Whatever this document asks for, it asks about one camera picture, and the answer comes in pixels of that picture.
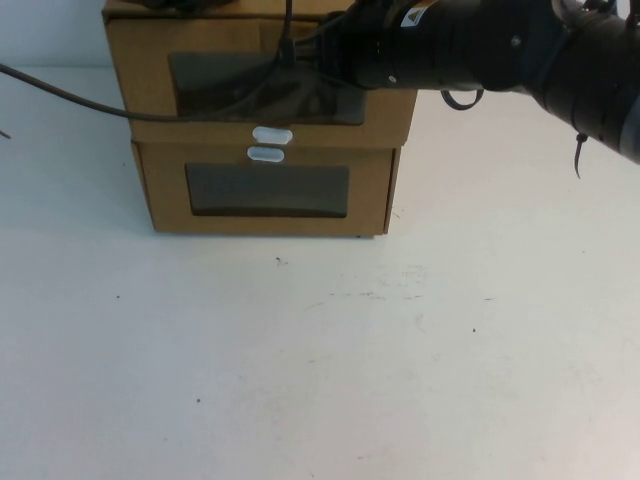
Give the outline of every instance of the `black cable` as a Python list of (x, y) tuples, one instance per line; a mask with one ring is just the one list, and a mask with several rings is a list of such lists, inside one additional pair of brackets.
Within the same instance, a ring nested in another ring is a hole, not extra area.
[(589, 140), (587, 135), (584, 133), (578, 133), (578, 136), (576, 137), (578, 145), (576, 146), (576, 154), (573, 157), (573, 168), (576, 171), (578, 179), (580, 179), (580, 154), (582, 153), (582, 145), (584, 145), (587, 140)]
[[(282, 42), (289, 39), (291, 36), (292, 20), (293, 20), (293, 0), (286, 0), (285, 20), (284, 20), (284, 26), (282, 28), (282, 35), (280, 37), (281, 44)], [(261, 77), (261, 80), (240, 100), (232, 103), (231, 105), (222, 107), (214, 112), (210, 112), (203, 115), (185, 116), (185, 117), (178, 117), (175, 115), (155, 115), (155, 114), (149, 114), (149, 113), (129, 112), (127, 110), (110, 107), (108, 105), (93, 102), (84, 97), (80, 97), (73, 93), (62, 90), (49, 83), (43, 82), (42, 80), (32, 77), (31, 75), (27, 75), (26, 73), (20, 72), (14, 68), (11, 68), (3, 64), (0, 64), (0, 74), (8, 75), (10, 77), (15, 78), (16, 80), (29, 84), (32, 87), (35, 87), (47, 93), (50, 93), (51, 95), (55, 95), (71, 103), (75, 103), (76, 105), (80, 105), (82, 107), (89, 108), (91, 110), (96, 110), (101, 113), (106, 113), (107, 115), (127, 118), (129, 120), (139, 120), (143, 122), (159, 122), (159, 123), (204, 122), (204, 121), (215, 120), (220, 115), (233, 111), (239, 106), (244, 105), (247, 101), (253, 99), (260, 92), (262, 87), (271, 79), (273, 73), (278, 68), (278, 65), (280, 64), (280, 58), (281, 58), (280, 53), (281, 53), (280, 50), (276, 52), (273, 60), (266, 67), (265, 75), (263, 75)]]
[(449, 90), (443, 90), (441, 93), (442, 93), (442, 98), (444, 100), (444, 103), (446, 103), (449, 107), (453, 108), (454, 110), (457, 110), (458, 112), (471, 110), (480, 102), (480, 100), (482, 100), (482, 97), (484, 97), (484, 90), (476, 90), (476, 99), (473, 101), (473, 103), (463, 105), (461, 103), (458, 103), (456, 99), (453, 98), (453, 95), (451, 95), (451, 92)]

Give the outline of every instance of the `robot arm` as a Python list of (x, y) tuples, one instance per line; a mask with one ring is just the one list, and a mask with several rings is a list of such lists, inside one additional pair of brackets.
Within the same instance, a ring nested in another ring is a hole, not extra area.
[(604, 0), (358, 0), (315, 37), (317, 68), (366, 89), (525, 92), (640, 163), (633, 12), (625, 22)]

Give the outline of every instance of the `stacked cardboard boxes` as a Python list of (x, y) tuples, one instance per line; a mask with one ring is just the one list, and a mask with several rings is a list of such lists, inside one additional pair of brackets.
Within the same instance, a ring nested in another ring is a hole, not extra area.
[[(296, 0), (293, 35), (308, 35), (349, 5)], [(242, 98), (277, 50), (283, 13), (284, 0), (238, 0), (196, 17), (108, 0), (104, 18), (126, 108), (189, 116)], [(214, 122), (131, 122), (156, 230), (388, 231), (416, 93), (318, 86), (304, 70), (274, 81), (248, 110)]]

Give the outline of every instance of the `white tabletop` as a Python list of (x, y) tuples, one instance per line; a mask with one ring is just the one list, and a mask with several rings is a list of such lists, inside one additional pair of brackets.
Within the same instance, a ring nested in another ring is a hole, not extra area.
[(225, 238), (153, 232), (126, 122), (0, 88), (3, 480), (638, 478), (640, 167), (578, 180), (533, 100), (423, 94), (387, 237)]

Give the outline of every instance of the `box window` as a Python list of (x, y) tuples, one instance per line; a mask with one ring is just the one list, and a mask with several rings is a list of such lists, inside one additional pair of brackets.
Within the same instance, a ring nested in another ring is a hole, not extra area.
[(195, 216), (345, 218), (348, 167), (188, 163)]
[[(272, 54), (177, 52), (169, 55), (178, 115), (215, 112), (246, 97), (269, 71)], [(301, 65), (277, 68), (224, 122), (362, 125), (366, 92), (332, 82)]]

